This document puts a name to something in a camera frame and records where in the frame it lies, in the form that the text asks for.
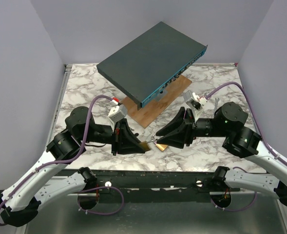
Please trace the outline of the large brass padlock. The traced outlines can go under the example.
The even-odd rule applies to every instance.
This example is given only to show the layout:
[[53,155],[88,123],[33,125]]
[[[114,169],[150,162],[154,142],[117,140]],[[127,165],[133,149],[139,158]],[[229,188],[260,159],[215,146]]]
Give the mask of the large brass padlock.
[[164,144],[156,144],[155,146],[162,152],[168,148],[168,145],[164,145]]

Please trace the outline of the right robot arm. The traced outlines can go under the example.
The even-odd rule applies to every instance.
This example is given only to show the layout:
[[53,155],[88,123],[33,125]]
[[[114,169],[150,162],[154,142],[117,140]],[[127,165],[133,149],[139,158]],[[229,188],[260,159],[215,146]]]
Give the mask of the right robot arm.
[[209,181],[215,190],[243,188],[264,193],[287,206],[287,162],[274,157],[262,137],[245,126],[248,114],[228,102],[215,111],[213,118],[201,118],[204,105],[192,101],[189,108],[180,108],[165,127],[156,132],[157,143],[182,149],[198,137],[222,137],[222,147],[236,157],[251,161],[266,170],[265,174],[239,172],[219,166]]

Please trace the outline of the small brass padlock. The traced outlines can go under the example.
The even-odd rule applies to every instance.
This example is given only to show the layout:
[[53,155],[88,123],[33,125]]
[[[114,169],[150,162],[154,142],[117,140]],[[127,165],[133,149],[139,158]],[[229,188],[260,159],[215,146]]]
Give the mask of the small brass padlock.
[[147,152],[151,149],[150,143],[156,143],[156,141],[157,141],[156,134],[153,134],[150,140],[142,141],[139,145],[143,149],[143,151]]

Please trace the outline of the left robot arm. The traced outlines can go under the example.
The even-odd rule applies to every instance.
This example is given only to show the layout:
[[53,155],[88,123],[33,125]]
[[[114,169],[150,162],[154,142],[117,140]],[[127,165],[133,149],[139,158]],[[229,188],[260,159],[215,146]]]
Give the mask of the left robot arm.
[[44,205],[71,193],[104,189],[87,167],[80,168],[56,185],[46,183],[78,159],[89,142],[109,144],[115,156],[143,154],[150,150],[129,128],[127,109],[116,105],[109,112],[110,125],[96,124],[92,106],[75,108],[66,128],[47,145],[38,161],[11,187],[0,190],[0,226],[20,227],[33,220]]

